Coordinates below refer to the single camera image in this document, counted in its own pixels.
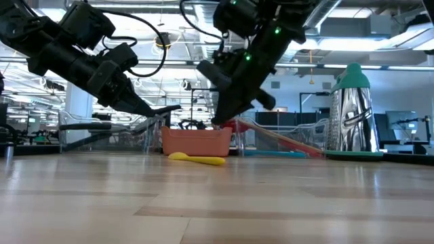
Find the ceiling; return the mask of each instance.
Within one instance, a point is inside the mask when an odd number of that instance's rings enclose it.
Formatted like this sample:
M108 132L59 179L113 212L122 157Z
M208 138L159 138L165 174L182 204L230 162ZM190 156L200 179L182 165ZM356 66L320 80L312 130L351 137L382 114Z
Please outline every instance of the ceiling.
M134 15L144 18L152 25L157 26L160 32L168 32L172 46L168 51L168 60L202 60L210 59L210 54L217 48L217 45L209 43L212 41L208 37L199 34L192 29L188 23L179 14L176 9L177 3L173 1L159 1L160 4L155 4L154 1L90 1L90 3L100 7L115 9L117 11L130 12ZM54 21L59 21L65 13L64 0L39 0L39 5L32 6L40 15L49 16ZM423 51L414 51L413 47L401 47L408 39L414 39L414 36L420 33L415 33L413 36L403 37L405 25L411 21L416 14L423 11L421 9L421 1L419 0L390 0L390 1L368 1L368 0L343 0L339 6L331 11L329 18L321 25L321 32L317 36L308 36L310 43L315 46L313 49L307 50L306 46L299 46L295 43L290 46L287 53L283 56L279 63L300 62L300 63L331 63L331 64L348 64L350 62L360 62L362 64L393 64L393 65L418 65L426 61L427 57ZM216 32L212 27L212 12L211 5L195 5L187 7L189 18L201 28L207 31ZM390 32L385 32L384 35L367 35L366 33L356 33L353 26L357 24L363 26L369 24L372 27L373 17L384 18L386 29ZM138 45L133 47L141 60L160 60L162 51L155 46L156 34L152 30L143 25L141 22L124 18L121 16L108 15L110 20L116 26L117 30L114 35L132 36L139 40ZM338 40L343 37L357 37L358 39L371 39L382 41L384 48L372 51L361 52L360 50L349 51L334 51L330 49L321 49L323 40L333 39ZM106 41L109 47L119 45L119 41ZM226 42L226 49L232 50L245 46L245 41L236 35L231 35ZM86 50L89 54L97 54L104 49L100 43L95 50ZM0 56L5 57L22 57L19 53L2 45L0 47ZM135 68L137 73L149 73L156 67L155 64L140 65ZM63 85L66 89L68 82L60 78L53 72L48 72L44 79L29 73L26 64L14 62L0 62L0 69L6 77L6 91L26 93L25 96L17 98L17 96L8 96L6 99L13 106L36 106L44 108L46 111L59 109L64 106L65 93L55 91L58 96L49 96L53 90L47 89L44 86L46 80L52 81L59 85ZM309 76L313 71L314 75L337 75L342 70L336 69L315 69L298 68L298 69L282 69L273 79L282 80L287 77ZM136 93L141 95L146 101L153 106L161 106L164 104L179 104L184 105L185 111L189 111L189 96L190 92L186 91L183 86L185 82L189 82L195 88L209 88L210 82L194 69L194 66L166 66L162 71L151 78L139 79L132 75L128 76L132 79ZM157 99L155 96L166 96L168 99ZM203 120L210 118L212 108L215 104L215 96L211 96L207 92L197 92L195 96L204 96L200 98L195 108L200 108L203 112ZM114 113L119 117L131 117L124 113L116 113L107 108L95 105L94 109L101 113ZM23 113L19 110L10 110L11 113ZM188 118L188 113L179 115L179 119Z

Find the wooden floor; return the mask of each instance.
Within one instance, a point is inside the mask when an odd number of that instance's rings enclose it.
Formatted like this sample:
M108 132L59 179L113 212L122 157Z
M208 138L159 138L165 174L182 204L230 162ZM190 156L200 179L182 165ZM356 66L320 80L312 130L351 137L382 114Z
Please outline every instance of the wooden floor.
M16 157L0 243L434 243L434 167L142 155Z

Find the black cable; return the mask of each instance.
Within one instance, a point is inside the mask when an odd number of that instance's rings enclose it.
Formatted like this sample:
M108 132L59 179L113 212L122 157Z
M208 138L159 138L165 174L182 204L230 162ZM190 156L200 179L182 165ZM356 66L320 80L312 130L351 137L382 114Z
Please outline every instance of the black cable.
M20 2L25 6L27 11L29 11L34 17L38 17L35 11L33 11L33 9L27 4L26 0L20 0Z
M132 14L121 13L121 12L116 12L116 11L111 11L111 10L105 10L105 9L101 9L101 12L108 13L108 14L114 14L114 15L123 16L123 17L127 17L127 18L132 18L132 19L138 20L138 21L146 24L147 26L149 26L157 34L158 38L160 38L162 46L164 46L164 48L163 48L163 59L161 60L161 63L157 67L157 69L154 72L152 72L150 74L147 74L147 75L141 75L141 74L135 73L132 69L128 70L128 72L131 73L132 75L135 75L137 77L142 77L142 78L151 77L151 76L157 74L161 70L161 68L163 68L164 62L165 62L165 58L167 56L167 48L165 46L164 39L163 39L163 36L161 35L161 33L151 23L147 22L146 20L144 20L142 18L134 16Z
M106 49L111 49L111 48L107 47L107 45L105 43L105 39L106 39L106 37L102 38L102 45ZM138 43L137 38L135 38L135 37L109 37L109 39L112 39L112 40L129 40L129 41L133 41L133 43L128 44L129 47L133 47L133 46L137 45L137 43Z
M222 37L219 37L218 35L215 35L215 34L212 34L212 33L208 33L208 32L206 32L206 31L200 29L199 27L195 26L195 25L194 25L194 24L193 24L193 23L192 23L192 22L187 18L186 14L185 14L185 9L184 9L184 3L185 3L186 1L190 1L190 0L181 0L181 1L179 2L179 10L181 11L182 17L184 17L185 21L186 21L188 24L190 24L190 26L193 27L196 31L199 31L200 33L203 33L203 34L205 34L205 35L209 35L210 37L215 37L215 38L217 38L217 39L223 41L223 38L222 38Z

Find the black robotic arm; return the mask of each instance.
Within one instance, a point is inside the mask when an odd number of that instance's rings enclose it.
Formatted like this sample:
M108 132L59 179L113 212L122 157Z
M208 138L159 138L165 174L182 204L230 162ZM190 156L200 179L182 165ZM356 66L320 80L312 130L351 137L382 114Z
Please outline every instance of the black robotic arm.
M125 71L138 64L127 43L107 53L90 56L82 50L94 49L115 32L113 23L86 2L75 1L59 23L34 16L22 0L0 0L0 41L28 56L28 70L40 76L51 70L90 93L103 106L146 117L169 110L153 110L135 93Z
M303 25L318 0L221 0L214 13L214 27L253 38L246 49L214 53L214 63L202 61L197 70L219 90L216 116L212 123L223 124L253 108L252 100L266 109L275 106L274 97L260 86L286 52L291 41L304 43Z

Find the metal cheese grater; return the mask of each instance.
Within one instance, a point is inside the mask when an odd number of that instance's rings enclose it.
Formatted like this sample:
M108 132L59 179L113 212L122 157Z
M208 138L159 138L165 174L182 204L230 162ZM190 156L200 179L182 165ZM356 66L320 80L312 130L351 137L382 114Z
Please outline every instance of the metal cheese grater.
M332 89L328 150L378 152L370 83L359 64L350 64Z

